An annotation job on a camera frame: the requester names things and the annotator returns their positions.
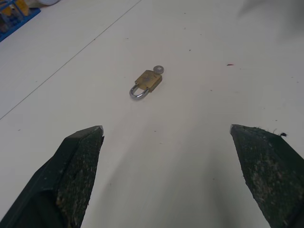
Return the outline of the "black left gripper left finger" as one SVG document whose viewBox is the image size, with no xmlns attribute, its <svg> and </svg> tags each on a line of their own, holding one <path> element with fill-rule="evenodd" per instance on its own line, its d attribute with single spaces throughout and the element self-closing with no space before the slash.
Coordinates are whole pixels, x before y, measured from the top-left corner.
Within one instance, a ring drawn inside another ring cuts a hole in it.
<svg viewBox="0 0 304 228">
<path fill-rule="evenodd" d="M 66 137 L 31 177 L 0 222 L 2 228 L 79 228 L 95 183 L 104 130 Z"/>
</svg>

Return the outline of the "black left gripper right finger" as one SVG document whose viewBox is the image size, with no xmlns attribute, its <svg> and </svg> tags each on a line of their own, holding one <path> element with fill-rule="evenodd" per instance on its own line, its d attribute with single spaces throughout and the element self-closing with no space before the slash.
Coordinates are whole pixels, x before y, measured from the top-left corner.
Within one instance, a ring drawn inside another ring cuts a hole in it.
<svg viewBox="0 0 304 228">
<path fill-rule="evenodd" d="M 230 128 L 246 185 L 272 228 L 304 226 L 304 160 L 279 135 Z"/>
</svg>

